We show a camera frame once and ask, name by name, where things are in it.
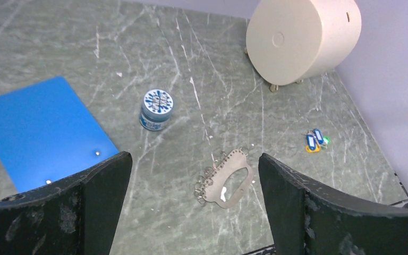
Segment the metal key holder plate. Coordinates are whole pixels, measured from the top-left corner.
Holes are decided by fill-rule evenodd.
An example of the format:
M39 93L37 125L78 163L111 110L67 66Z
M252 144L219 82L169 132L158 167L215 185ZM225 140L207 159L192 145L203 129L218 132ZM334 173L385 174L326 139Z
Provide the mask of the metal key holder plate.
M228 153L222 151L221 155L222 157L215 160L212 166L205 168L203 175L198 176L193 194L203 206L207 203L216 203L223 209L229 209L247 193L253 181L254 171L248 162L249 150L246 147L239 147ZM225 182L242 169L247 171L246 178L229 199L222 199Z

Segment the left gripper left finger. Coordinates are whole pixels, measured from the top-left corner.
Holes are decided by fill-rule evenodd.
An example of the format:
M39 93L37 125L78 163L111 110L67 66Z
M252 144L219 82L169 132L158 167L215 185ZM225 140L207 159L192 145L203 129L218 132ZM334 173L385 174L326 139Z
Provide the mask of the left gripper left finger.
M123 151L0 200L0 254L109 254L133 159Z

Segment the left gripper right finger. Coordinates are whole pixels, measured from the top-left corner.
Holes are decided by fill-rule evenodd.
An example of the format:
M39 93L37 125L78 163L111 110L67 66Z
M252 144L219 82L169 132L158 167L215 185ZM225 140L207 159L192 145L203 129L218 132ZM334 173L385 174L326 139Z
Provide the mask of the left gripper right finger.
M349 195L268 154L258 170L277 254L408 254L408 207Z

